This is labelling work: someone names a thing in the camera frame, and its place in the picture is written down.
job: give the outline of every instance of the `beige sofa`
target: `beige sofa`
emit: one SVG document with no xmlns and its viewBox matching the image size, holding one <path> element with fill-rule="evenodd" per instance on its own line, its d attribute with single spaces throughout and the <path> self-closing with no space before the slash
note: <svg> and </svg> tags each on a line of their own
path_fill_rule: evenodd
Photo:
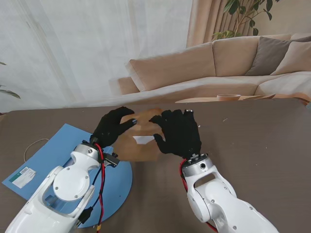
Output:
<svg viewBox="0 0 311 233">
<path fill-rule="evenodd" d="M 309 35 L 266 37 L 289 40 Z M 216 40 L 173 54 L 130 60 L 131 76 L 117 80 L 122 96 L 110 104 L 166 103 L 218 94 L 303 93 L 311 99 L 311 72 L 244 76 L 252 66 L 258 41 L 259 36 Z"/>
</svg>

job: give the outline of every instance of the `red wire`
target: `red wire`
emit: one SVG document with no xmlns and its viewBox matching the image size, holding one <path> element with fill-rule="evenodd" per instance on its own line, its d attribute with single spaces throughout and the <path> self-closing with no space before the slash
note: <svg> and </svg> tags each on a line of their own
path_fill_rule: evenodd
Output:
<svg viewBox="0 0 311 233">
<path fill-rule="evenodd" d="M 94 145 L 98 148 L 99 150 L 99 153 L 101 155 L 101 159 L 102 161 L 104 161 L 104 155 L 103 155 L 103 152 L 102 152 L 102 148 L 100 147 L 100 145 L 98 145 L 97 143 L 94 143 Z M 104 163 L 102 163 L 102 182 L 101 182 L 101 189 L 103 189 L 103 185 L 104 185 L 104 178 L 105 178 L 105 166 L 104 166 Z M 99 226 L 102 222 L 102 218 L 103 218 L 103 215 L 104 215 L 104 205 L 103 205 L 103 197 L 102 197 L 102 194 L 100 193 L 99 194 L 99 202 L 101 204 L 101 216 L 100 216 L 100 219 L 99 219 Z"/>
<path fill-rule="evenodd" d="M 187 185 L 187 182 L 186 182 L 185 177 L 184 177 L 183 172 L 182 172 L 182 166 L 183 166 L 183 164 L 184 164 L 186 161 L 187 161 L 187 160 L 184 159 L 184 160 L 180 163 L 180 166 L 179 166 L 179 175 L 181 176 L 181 180 L 182 180 L 182 182 L 183 182 L 183 185 L 184 185 L 184 187 L 185 187 L 186 192 L 188 192 L 188 185 Z M 217 228 L 214 227 L 213 225 L 211 225 L 209 222 L 206 222 L 206 224 L 207 224 L 213 231 L 218 232 L 218 231 L 217 231 Z"/>
</svg>

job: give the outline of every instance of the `black glove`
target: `black glove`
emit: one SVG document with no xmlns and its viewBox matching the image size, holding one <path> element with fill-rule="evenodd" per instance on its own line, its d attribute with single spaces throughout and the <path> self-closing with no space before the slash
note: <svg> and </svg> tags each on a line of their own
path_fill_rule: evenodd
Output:
<svg viewBox="0 0 311 233">
<path fill-rule="evenodd" d="M 134 111 L 127 107 L 111 110 L 104 115 L 94 133 L 91 135 L 90 143 L 98 143 L 102 148 L 111 146 L 118 137 L 129 128 L 137 124 L 136 119 L 130 119 L 123 124 L 120 121 L 123 116 L 134 114 Z"/>
<path fill-rule="evenodd" d="M 159 134 L 154 134 L 155 141 L 162 153 L 173 153 L 184 159 L 190 159 L 193 154 L 200 154 L 201 141 L 193 111 L 164 111 L 162 116 L 154 116 L 149 120 L 162 128 L 165 141 Z"/>
</svg>

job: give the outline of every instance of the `white cable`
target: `white cable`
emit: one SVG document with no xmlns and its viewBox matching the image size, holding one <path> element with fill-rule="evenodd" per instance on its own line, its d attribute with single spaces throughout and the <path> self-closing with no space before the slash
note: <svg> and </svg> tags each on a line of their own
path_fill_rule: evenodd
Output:
<svg viewBox="0 0 311 233">
<path fill-rule="evenodd" d="M 38 141 L 35 141 L 34 143 L 30 144 L 30 145 L 27 147 L 27 149 L 26 149 L 25 152 L 24 152 L 24 162 L 26 162 L 26 152 L 27 152 L 27 150 L 29 149 L 29 147 L 31 147 L 33 144 L 35 144 L 35 143 L 37 143 L 37 142 L 39 142 L 39 141 L 42 141 L 42 140 L 48 140 L 48 139 L 47 139 L 47 138 L 39 139 Z"/>
</svg>

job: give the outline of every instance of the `connector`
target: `connector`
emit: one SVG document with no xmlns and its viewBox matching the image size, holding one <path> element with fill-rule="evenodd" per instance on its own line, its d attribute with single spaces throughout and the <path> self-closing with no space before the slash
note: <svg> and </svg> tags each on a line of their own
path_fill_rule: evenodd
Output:
<svg viewBox="0 0 311 233">
<path fill-rule="evenodd" d="M 92 211 L 93 207 L 88 207 L 87 209 L 83 210 L 81 215 L 78 217 L 79 222 L 84 224 L 91 216 Z"/>
</svg>

